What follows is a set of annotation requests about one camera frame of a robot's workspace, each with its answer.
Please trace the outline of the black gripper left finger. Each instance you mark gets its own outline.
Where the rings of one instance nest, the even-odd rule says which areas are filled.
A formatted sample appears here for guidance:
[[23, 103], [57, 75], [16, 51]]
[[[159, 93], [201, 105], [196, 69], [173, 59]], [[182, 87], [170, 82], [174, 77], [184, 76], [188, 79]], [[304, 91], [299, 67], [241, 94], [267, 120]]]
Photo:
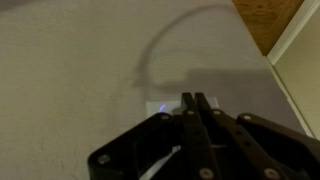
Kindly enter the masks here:
[[139, 180], [162, 159], [151, 180], [218, 180], [219, 166], [205, 124], [211, 107], [202, 93], [184, 93], [182, 112], [160, 112], [94, 151], [90, 180]]

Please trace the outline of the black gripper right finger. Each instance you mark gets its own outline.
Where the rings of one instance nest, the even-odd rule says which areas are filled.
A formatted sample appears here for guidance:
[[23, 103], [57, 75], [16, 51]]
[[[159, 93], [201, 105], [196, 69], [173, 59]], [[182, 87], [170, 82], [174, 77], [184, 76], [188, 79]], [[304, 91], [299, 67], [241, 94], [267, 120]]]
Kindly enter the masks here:
[[319, 140], [251, 113], [233, 118], [212, 108], [202, 93], [195, 102], [220, 180], [320, 180]]

